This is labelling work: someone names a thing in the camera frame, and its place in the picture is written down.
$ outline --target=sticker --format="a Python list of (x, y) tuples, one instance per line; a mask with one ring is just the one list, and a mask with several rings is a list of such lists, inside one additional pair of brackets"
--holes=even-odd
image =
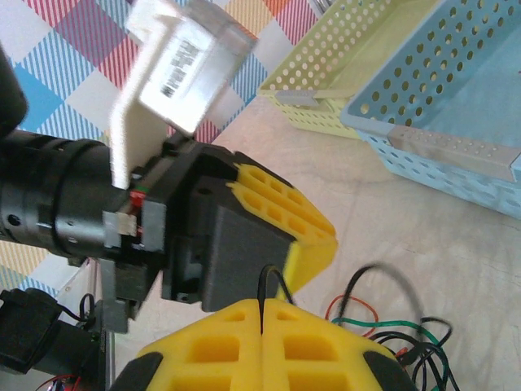
[(192, 43), (182, 41), (179, 50), (170, 61), (169, 72), (167, 72), (168, 78), (161, 87), (163, 95), (172, 98), (182, 81), (185, 80), (186, 74), (190, 71), (200, 52), (201, 50)]
[(187, 20), (177, 26), (160, 48), (159, 58), (139, 95), (141, 103), (170, 125), (183, 129), (186, 116), (203, 116), (203, 104), (191, 104), (190, 110), (186, 110), (186, 97), (190, 95), (212, 45), (215, 45), (215, 37), (194, 21)]

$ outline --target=yellow plastic basket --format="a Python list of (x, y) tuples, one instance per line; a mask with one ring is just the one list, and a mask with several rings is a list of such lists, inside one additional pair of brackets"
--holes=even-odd
[(340, 113), (436, 3), (336, 0), (257, 94), (296, 128), (358, 138)]

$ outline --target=black cylindrical motor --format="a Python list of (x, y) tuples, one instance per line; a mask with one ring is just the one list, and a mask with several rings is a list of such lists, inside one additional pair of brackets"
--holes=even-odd
[(19, 130), (0, 143), (0, 239), (102, 257), (103, 210), (124, 193), (112, 186), (102, 143)]

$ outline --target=yellow foam pad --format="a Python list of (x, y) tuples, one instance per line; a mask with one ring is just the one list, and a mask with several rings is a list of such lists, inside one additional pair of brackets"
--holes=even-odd
[(140, 352), (164, 358), (148, 391), (380, 391), (363, 357), (383, 346), (277, 299), (264, 332), (257, 300), (240, 301)]
[(335, 228), (294, 187), (255, 165), (238, 167), (237, 182), (228, 186), (243, 208), (296, 239), (283, 271), (290, 291), (296, 292), (332, 263), (338, 247)]

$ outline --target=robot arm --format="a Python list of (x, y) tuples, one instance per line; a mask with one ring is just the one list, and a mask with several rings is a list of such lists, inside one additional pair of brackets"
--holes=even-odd
[[(251, 38), (208, 2), (193, 0), (179, 15), (160, 5), (112, 113), (110, 148), (16, 130), (27, 104), (0, 51), (0, 239), (46, 248), (75, 265), (97, 259), (102, 327), (114, 332), (127, 332), (160, 271), (164, 299), (216, 311), (255, 297), (266, 263), (283, 270), (295, 292), (331, 263), (337, 246), (334, 227), (289, 182), (240, 152), (190, 136)], [(195, 43), (184, 39), (191, 34)], [(166, 58), (158, 48), (171, 49), (180, 37), (200, 57), (188, 59), (195, 52), (187, 45), (182, 55), (173, 51), (166, 82), (156, 85)], [(161, 88), (143, 94), (150, 83)], [(167, 111), (155, 104), (164, 97), (172, 99)], [(170, 138), (167, 124), (177, 130)], [(277, 286), (268, 286), (268, 297), (276, 295)], [(12, 308), (0, 307), (0, 323), (13, 321)], [(0, 348), (0, 364), (9, 367), (5, 358)]]

